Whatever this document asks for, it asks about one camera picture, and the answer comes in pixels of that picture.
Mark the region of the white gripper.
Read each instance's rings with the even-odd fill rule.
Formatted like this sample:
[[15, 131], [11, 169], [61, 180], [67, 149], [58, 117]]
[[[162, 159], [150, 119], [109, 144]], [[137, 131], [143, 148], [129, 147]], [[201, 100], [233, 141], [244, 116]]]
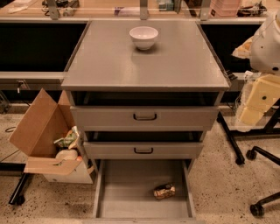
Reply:
[[250, 126], [255, 126], [263, 117], [263, 112], [267, 112], [280, 99], [280, 77], [267, 74], [258, 78], [254, 97], [258, 111], [241, 107], [238, 112], [238, 120]]

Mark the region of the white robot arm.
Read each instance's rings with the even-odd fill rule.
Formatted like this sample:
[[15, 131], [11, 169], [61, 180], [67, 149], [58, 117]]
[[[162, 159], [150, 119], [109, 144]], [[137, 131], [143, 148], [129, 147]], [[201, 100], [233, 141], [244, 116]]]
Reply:
[[270, 14], [255, 32], [249, 60], [261, 75], [241, 92], [235, 121], [241, 131], [252, 129], [280, 99], [280, 10]]

